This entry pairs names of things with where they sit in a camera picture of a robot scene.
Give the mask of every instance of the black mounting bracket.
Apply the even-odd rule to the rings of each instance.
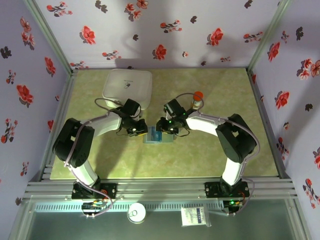
[[[221,188],[221,183],[219,181],[205,182],[204,183],[205,195],[208,199],[212,198],[247,198],[250,196],[248,183],[245,181],[239,182],[237,187],[230,192],[225,192]]]
[[[116,199],[117,183],[100,183],[98,191],[105,192],[111,199]],[[92,192],[82,186],[79,182],[73,183],[71,199],[104,199],[105,196]]]

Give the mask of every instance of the white plastic container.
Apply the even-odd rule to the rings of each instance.
[[[150,104],[152,93],[152,73],[149,71],[131,69],[113,69],[110,71],[102,96],[122,105],[128,99],[140,104],[141,110],[147,109]],[[105,101],[110,108],[117,108],[118,105],[111,101]]]

